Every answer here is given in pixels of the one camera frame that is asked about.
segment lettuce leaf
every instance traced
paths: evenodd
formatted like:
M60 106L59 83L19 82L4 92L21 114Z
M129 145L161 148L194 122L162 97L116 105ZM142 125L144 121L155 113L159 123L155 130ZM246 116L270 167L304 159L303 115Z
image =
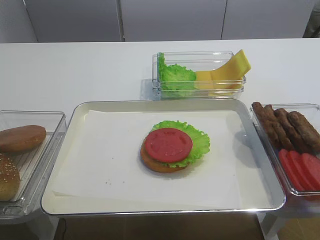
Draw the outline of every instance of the lettuce leaf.
M154 125L151 131L163 128L179 129L188 134L193 143L192 149L186 159L173 163L164 163L165 165L169 165L170 168L186 167L189 164L194 164L198 159L202 158L204 154L210 151L210 138L208 134L195 129L186 122L162 121Z
M178 64L165 64L165 55L161 52L158 57L158 75L161 82L161 88L167 92L170 97L186 97L195 90L196 73L188 70L185 66Z

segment white table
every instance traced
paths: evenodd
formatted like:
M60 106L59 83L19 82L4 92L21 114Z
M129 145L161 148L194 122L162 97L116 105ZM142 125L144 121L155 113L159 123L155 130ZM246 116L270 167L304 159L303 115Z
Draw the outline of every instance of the white table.
M83 102L153 99L152 55L157 52L240 49L252 67L239 98L248 108L254 101L320 104L320 39L312 38L0 44L0 109L63 111L69 121ZM290 209L277 214L297 217ZM268 238L284 222L270 219L275 224L269 230L262 224Z

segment red tomato slice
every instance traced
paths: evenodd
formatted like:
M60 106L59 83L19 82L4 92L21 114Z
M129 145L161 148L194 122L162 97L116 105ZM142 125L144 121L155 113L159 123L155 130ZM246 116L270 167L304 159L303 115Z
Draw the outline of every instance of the red tomato slice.
M301 155L301 168L310 182L316 188L320 190L320 159L309 154L303 153Z
M188 134L176 128L154 130L146 137L144 144L150 157L163 163L184 160L193 146Z
M289 159L289 164L291 168L296 173L301 185L303 186L305 191L314 191L316 190L313 183L308 179L307 175L305 174L304 170L302 169L301 163L301 155L296 151L289 151L287 154Z
M292 168L292 165L290 164L290 160L287 158L288 151L285 149L281 149L279 152L279 159L281 162L281 165L290 180L290 182L293 184L293 186L298 191L304 191L304 187L301 185L298 176L296 176L296 173L294 172L294 169Z

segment yellow cheese slice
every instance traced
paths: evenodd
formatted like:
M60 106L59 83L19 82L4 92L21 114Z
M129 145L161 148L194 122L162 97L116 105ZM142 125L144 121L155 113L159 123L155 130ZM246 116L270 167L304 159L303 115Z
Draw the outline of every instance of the yellow cheese slice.
M211 71L196 71L195 87L202 90L240 89L243 85L242 83L222 84L221 81L241 80L250 69L251 66L248 59L246 58L244 51L241 49L236 55L232 56L228 62L218 69Z

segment table leg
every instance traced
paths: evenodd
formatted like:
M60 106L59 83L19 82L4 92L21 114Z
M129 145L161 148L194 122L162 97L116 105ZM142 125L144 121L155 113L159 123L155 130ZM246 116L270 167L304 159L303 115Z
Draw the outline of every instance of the table leg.
M59 218L57 217L41 214L26 224L38 236L39 240L53 240L58 222Z
M271 213L257 213L257 217L265 240L278 240L278 231L286 224L287 218Z

